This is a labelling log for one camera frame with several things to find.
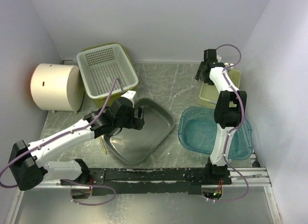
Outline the large metal tray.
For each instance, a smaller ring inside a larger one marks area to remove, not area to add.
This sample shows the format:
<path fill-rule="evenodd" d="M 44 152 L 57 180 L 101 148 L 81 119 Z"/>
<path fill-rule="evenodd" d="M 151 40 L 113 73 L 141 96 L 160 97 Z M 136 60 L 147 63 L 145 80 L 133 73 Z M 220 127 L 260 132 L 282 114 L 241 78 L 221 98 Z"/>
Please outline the large metal tray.
<path fill-rule="evenodd" d="M 143 107 L 142 130 L 123 129 L 112 137 L 103 137 L 103 143 L 128 165 L 142 163 L 170 134 L 175 126 L 173 116 L 160 104 L 149 98 L 141 98 L 136 107 Z"/>

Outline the pale green perforated box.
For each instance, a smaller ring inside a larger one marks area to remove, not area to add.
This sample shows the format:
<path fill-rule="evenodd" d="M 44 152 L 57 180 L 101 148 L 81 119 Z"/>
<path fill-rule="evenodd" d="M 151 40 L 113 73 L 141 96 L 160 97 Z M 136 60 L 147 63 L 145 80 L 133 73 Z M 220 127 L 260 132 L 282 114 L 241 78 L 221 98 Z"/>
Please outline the pale green perforated box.
<path fill-rule="evenodd" d="M 233 82 L 233 84 L 239 88 L 241 81 L 241 72 L 237 69 L 231 69 L 228 71 L 228 76 Z M 210 108 L 215 109 L 219 93 L 214 85 L 202 84 L 198 104 Z"/>

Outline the blue translucent plastic container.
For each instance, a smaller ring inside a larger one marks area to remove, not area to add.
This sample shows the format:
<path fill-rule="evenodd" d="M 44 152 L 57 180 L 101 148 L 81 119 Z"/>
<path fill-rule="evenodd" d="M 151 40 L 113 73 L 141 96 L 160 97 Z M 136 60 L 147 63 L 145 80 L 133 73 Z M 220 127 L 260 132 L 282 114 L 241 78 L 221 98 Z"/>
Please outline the blue translucent plastic container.
<path fill-rule="evenodd" d="M 188 150 L 210 155 L 214 149 L 217 124 L 214 110 L 192 106 L 181 115 L 178 137 L 180 143 Z M 253 153 L 252 128 L 247 119 L 232 139 L 228 159 L 245 160 Z"/>

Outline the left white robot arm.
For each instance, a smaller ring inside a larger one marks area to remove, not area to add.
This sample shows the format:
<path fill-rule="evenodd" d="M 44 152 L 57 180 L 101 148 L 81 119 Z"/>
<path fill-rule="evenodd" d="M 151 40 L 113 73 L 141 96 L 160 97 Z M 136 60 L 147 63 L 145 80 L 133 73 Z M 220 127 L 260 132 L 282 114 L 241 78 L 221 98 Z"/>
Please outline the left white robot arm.
<path fill-rule="evenodd" d="M 51 158 L 78 144 L 111 134 L 117 129 L 141 130 L 143 107 L 121 97 L 111 106 L 93 111 L 74 125 L 52 136 L 26 144 L 13 145 L 9 168 L 21 191 L 34 188 L 43 181 L 71 180 L 79 185 L 90 182 L 90 170 L 81 159 L 60 163 Z"/>

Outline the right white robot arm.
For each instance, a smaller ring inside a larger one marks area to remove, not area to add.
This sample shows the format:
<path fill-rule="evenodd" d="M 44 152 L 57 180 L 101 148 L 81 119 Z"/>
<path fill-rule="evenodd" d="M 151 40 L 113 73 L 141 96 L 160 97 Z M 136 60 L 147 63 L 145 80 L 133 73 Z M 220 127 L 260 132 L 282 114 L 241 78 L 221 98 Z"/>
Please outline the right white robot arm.
<path fill-rule="evenodd" d="M 227 66 L 217 59 L 217 49 L 204 51 L 204 60 L 200 63 L 196 80 L 212 83 L 218 91 L 218 99 L 214 109 L 214 121 L 217 134 L 212 153 L 199 175 L 201 183 L 218 184 L 220 181 L 230 184 L 228 156 L 233 136 L 244 123 L 244 112 L 247 93 L 241 91 L 230 79 Z"/>

